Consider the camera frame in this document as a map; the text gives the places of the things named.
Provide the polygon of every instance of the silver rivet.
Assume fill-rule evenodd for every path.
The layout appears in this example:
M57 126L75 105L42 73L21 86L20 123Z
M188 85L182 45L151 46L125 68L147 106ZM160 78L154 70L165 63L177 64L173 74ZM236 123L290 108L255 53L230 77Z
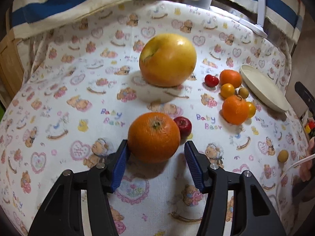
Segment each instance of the silver rivet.
M97 167L98 169L103 169L103 168L105 168L105 163L99 162L99 163L96 165L96 167Z
M252 173L250 171L246 170L246 171L244 171L244 175L246 177L250 177L250 176L252 176Z
M65 170L62 174L64 176L69 176L71 174L71 170Z
M210 168L212 168L213 170L217 170L219 167L215 163L211 163Z

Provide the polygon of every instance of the tablecloth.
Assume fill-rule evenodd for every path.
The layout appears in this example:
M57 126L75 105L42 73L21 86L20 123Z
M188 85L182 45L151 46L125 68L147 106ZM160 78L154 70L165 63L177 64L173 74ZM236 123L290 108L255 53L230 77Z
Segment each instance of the tablecloth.
M178 33L197 50L193 74L175 88L157 88L141 77L144 45L160 33ZM115 152L129 125L145 112L185 116L189 139L211 162L228 171L250 170L272 203L283 171L305 155L307 141L292 108L277 114L250 93L256 114L241 126L219 114L220 87L204 85L206 74L256 67L284 93L290 64L267 40L230 18L168 1L132 1L53 29L34 43L30 79L9 105L0 125L1 206L27 234L42 201L65 169L88 170ZM277 162L280 150L289 159ZM167 163L146 165L131 156L120 187L109 202L123 235L195 235L206 195L193 185L184 145ZM287 232L293 226L291 189L298 168L281 181L279 212ZM229 193L225 235L233 213ZM82 192L85 235L91 235Z

